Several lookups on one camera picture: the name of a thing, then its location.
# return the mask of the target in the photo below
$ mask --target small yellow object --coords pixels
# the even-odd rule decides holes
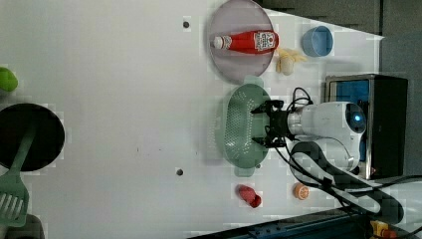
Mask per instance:
[[[388,224],[381,222],[381,221],[370,221],[370,224],[373,228],[373,234],[376,236],[382,236],[383,230],[388,230]]]
[[[291,49],[278,48],[279,60],[277,61],[277,72],[289,76],[293,73],[293,67],[296,62],[305,62],[308,59],[302,56],[298,51]]]

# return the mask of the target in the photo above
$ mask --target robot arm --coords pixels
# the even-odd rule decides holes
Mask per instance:
[[[375,220],[413,231],[422,223],[422,182],[387,187],[350,173],[360,160],[359,145],[366,130],[360,107],[351,103],[323,103],[288,113],[292,135],[316,137],[292,148],[292,169],[303,184],[317,187]]]
[[[334,156],[337,158],[334,165],[346,170],[353,170],[360,160],[359,145],[366,130],[366,119],[363,110],[352,103],[324,103],[306,106],[297,109],[288,116],[289,131],[293,135],[308,135],[321,138],[331,138],[332,141],[319,141],[328,143],[326,146],[332,151],[340,152],[342,148],[345,155]]]

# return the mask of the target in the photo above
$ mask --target green bowl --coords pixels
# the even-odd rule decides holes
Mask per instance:
[[[237,167],[238,176],[252,176],[268,153],[268,149],[255,143],[252,137],[265,137],[265,126],[270,124],[270,119],[266,114],[253,115],[251,111],[269,100],[263,81],[247,76],[245,85],[224,101],[222,125],[216,132],[217,143],[226,159]]]

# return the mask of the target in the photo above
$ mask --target white tabletop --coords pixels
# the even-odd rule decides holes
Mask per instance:
[[[338,206],[316,190],[296,200],[296,180],[273,151],[250,178],[216,151],[216,111],[237,87],[205,47],[222,2],[0,0],[0,64],[20,83],[2,103],[47,104],[66,129],[60,159],[24,173],[29,213],[48,238],[185,238]],[[274,58],[262,75],[274,99],[288,102],[303,87],[318,103],[325,76],[378,71],[380,37],[267,13],[283,48],[301,51],[301,36],[317,25],[334,37],[328,57],[297,64],[289,77]],[[239,183],[259,191],[259,208],[236,197]]]

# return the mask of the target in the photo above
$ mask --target black cable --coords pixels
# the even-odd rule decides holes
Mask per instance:
[[[308,98],[297,98],[297,99],[294,99],[290,104],[289,104],[289,106],[288,106],[288,108],[286,109],[286,111],[288,112],[289,110],[290,110],[290,108],[294,108],[294,106],[295,106],[295,103],[296,102],[298,102],[298,101],[308,101],[308,105],[311,105],[310,103],[311,103],[311,101],[310,101],[310,99],[308,99]]]
[[[297,162],[296,162],[296,160],[295,160],[295,158],[292,156],[292,153],[291,153],[291,151],[289,150],[289,148],[287,147],[287,145],[286,145],[286,151],[287,151],[287,153],[288,153],[288,155],[289,155],[289,158],[290,158],[290,160],[294,163],[294,164],[296,164],[298,167],[296,167],[295,165],[292,165],[291,163],[290,163],[290,160],[287,160],[283,155],[282,155],[282,153],[279,151],[279,149],[278,148],[276,148],[276,152],[279,154],[279,156],[289,165],[289,166],[291,166],[294,170],[296,170],[297,172],[300,172],[301,174],[303,174],[303,175],[306,175],[306,176],[308,176],[308,177],[310,177],[311,179],[313,179],[314,181],[316,181],[316,182],[318,182],[319,184],[321,184],[321,186],[323,186],[323,181],[321,180],[321,179],[319,179],[319,178],[317,178],[317,177],[315,177],[315,176],[313,176],[313,175],[311,175],[310,173],[308,173],[307,171],[305,171]],[[411,179],[411,178],[421,178],[422,176],[419,176],[419,175],[414,175],[414,176],[407,176],[407,177],[405,177],[405,178],[400,178],[400,179],[397,179],[397,180],[394,180],[394,181],[392,181],[392,182],[390,182],[390,183],[388,183],[388,184],[395,184],[395,183],[393,183],[393,182],[396,182],[396,181],[404,181],[404,180],[406,180],[406,179]],[[319,186],[319,185],[317,185],[317,184],[314,184],[314,183],[307,183],[307,185],[308,186],[311,186],[311,187],[315,187],[315,188],[321,188],[321,186]],[[356,212],[356,211],[354,211],[354,210],[352,210],[351,208],[346,208],[346,206],[344,205],[344,198],[341,198],[340,196],[338,196],[338,195],[332,195],[335,199],[337,199],[338,200],[338,202],[341,204],[341,206],[344,208],[344,212],[350,217],[350,220],[352,220],[360,229],[362,229],[363,231],[364,231],[364,233],[365,233],[365,237],[366,237],[366,234],[367,234],[367,231],[359,224],[359,223],[357,223],[357,221],[355,221],[354,220],[354,218],[352,217],[352,214],[351,213],[354,213],[354,214],[360,214],[359,212]],[[396,237],[396,239],[405,239],[405,238],[409,238],[409,237],[411,237],[411,236],[414,236],[414,235],[416,235],[416,233],[418,233],[418,232],[420,232],[420,231],[422,231],[422,226],[421,227],[419,227],[418,229],[416,229],[416,230],[414,230],[413,232],[410,232],[410,233],[408,233],[408,234],[405,234],[405,235],[402,235],[402,236],[398,236],[398,237]],[[370,233],[369,234],[369,236],[372,236],[372,237],[375,237],[375,238],[378,238],[378,239],[387,239],[386,237],[381,237],[381,236],[377,236],[377,235],[374,235],[373,233]]]
[[[374,187],[372,187],[372,188],[374,188],[374,189],[384,188],[384,187],[392,186],[392,185],[394,185],[394,184],[398,184],[398,183],[400,183],[400,182],[402,182],[402,181],[407,181],[407,180],[409,180],[409,179],[417,179],[417,178],[422,178],[422,175],[410,175],[410,176],[404,176],[404,177],[398,178],[398,179],[396,179],[396,180],[393,180],[393,181],[391,181],[391,182],[383,183],[383,184],[381,184],[381,185],[379,185],[379,186],[374,186]]]
[[[310,96],[310,94],[308,94],[308,92],[307,92],[305,89],[303,89],[303,88],[295,88],[295,89],[293,90],[293,100],[292,100],[292,102],[291,102],[291,105],[293,106],[293,109],[295,108],[295,103],[297,102],[297,99],[296,99],[296,92],[297,92],[298,90],[301,90],[303,93],[305,93],[305,95],[307,95],[307,97],[306,97],[306,98],[302,98],[302,99],[304,99],[304,100],[308,100],[309,105],[312,105],[312,104],[313,104],[313,101],[311,100],[311,96]]]
[[[302,92],[304,92],[306,95],[307,95],[307,97],[306,98],[297,98],[296,99],[296,92],[298,91],[298,90],[301,90]],[[313,104],[313,101],[311,100],[311,96],[308,94],[308,92],[305,90],[305,89],[303,89],[303,88],[295,88],[294,89],[294,92],[293,92],[293,101],[288,105],[288,108],[287,108],[287,112],[288,112],[288,114],[289,114],[289,110],[290,109],[292,109],[291,110],[291,112],[293,112],[294,110],[295,110],[295,104],[298,102],[298,101],[308,101],[308,105],[312,105]],[[292,156],[292,153],[290,152],[290,150],[289,150],[289,148],[287,147],[287,143],[286,143],[286,138],[285,137],[283,137],[283,141],[284,141],[284,144],[286,145],[286,151],[287,151],[287,153],[288,153],[288,155],[289,155],[289,160],[287,160],[284,156],[283,156],[283,154],[279,151],[279,149],[278,148],[276,148],[275,147],[275,149],[276,149],[276,152],[279,154],[279,156],[283,159],[283,161],[287,164],[287,165],[289,165],[291,168],[293,168],[295,171],[297,171],[297,172],[299,172],[299,173],[301,173],[302,175],[305,175],[305,176],[307,176],[307,177],[309,177],[309,178],[311,178],[311,179],[313,179],[314,181],[316,181],[317,183],[319,183],[320,185],[318,185],[318,184],[315,184],[315,183],[309,183],[309,182],[307,182],[306,183],[306,185],[307,186],[310,186],[310,187],[314,187],[314,188],[318,188],[318,189],[323,189],[324,187],[326,187],[326,186],[328,186],[328,185],[325,185],[325,182],[323,181],[323,180],[321,180],[321,179],[319,179],[319,178],[317,178],[317,177],[315,177],[315,176],[313,176],[313,175],[311,175],[309,172],[307,172],[306,170],[304,170],[304,168],[301,166],[301,165],[299,165],[297,162],[296,162],[296,160],[295,160],[295,158]],[[380,189],[380,188],[384,188],[384,187],[388,187],[388,186],[391,186],[391,185],[394,185],[394,184],[397,184],[397,183],[400,183],[400,182],[402,182],[402,181],[406,181],[406,180],[409,180],[409,179],[413,179],[413,178],[422,178],[422,175],[413,175],[413,176],[405,176],[405,177],[402,177],[402,178],[399,178],[399,179],[396,179],[396,180],[393,180],[393,181],[391,181],[391,182],[388,182],[388,183],[385,183],[385,184],[381,184],[381,185],[379,185],[379,186],[374,186],[374,187],[371,187],[372,188],[372,190],[374,190],[374,189]],[[333,188],[336,188],[336,189],[339,189],[339,190],[342,190],[342,189],[340,189],[340,188],[337,188],[335,185],[330,185],[329,186],[329,188],[330,188],[330,190],[332,190]],[[378,238],[378,239],[386,239],[385,237],[381,237],[381,236],[377,236],[377,235],[374,235],[373,233],[367,233],[367,231],[359,224],[359,223],[357,223],[357,221],[355,221],[354,220],[354,218],[353,218],[353,216],[352,216],[352,213],[355,213],[355,214],[360,214],[359,212],[356,212],[356,211],[354,211],[354,210],[352,210],[350,207],[346,207],[345,205],[344,205],[344,201],[346,201],[346,203],[348,203],[349,204],[349,206],[351,205],[351,203],[350,202],[347,202],[347,200],[346,199],[344,199],[344,198],[342,198],[342,197],[340,197],[339,195],[337,195],[335,192],[333,192],[333,194],[331,194],[331,196],[333,196],[335,199],[337,199],[338,200],[338,202],[341,204],[341,206],[344,208],[344,211],[347,213],[347,215],[350,217],[350,219],[360,228],[360,229],[362,229],[362,231],[364,232],[364,237],[366,237],[366,234],[369,234],[369,236],[372,236],[372,237],[375,237],[375,238]],[[411,232],[411,233],[408,233],[408,234],[406,234],[406,235],[403,235],[403,236],[398,236],[398,237],[396,237],[396,239],[405,239],[405,238],[409,238],[409,237],[411,237],[411,236],[414,236],[414,235],[416,235],[416,233],[418,233],[418,232],[420,232],[420,231],[422,231],[422,226],[421,227],[419,227],[418,229],[416,229],[416,230],[414,230],[413,232]]]
[[[308,99],[310,99],[310,100],[311,100],[311,96],[310,96],[310,94],[308,94],[308,92],[307,92],[305,89],[303,89],[303,88],[295,88],[295,89],[293,90],[293,95],[294,95],[294,96],[296,95],[296,91],[297,91],[297,90],[301,90],[303,93],[305,93],[305,95],[307,95]]]

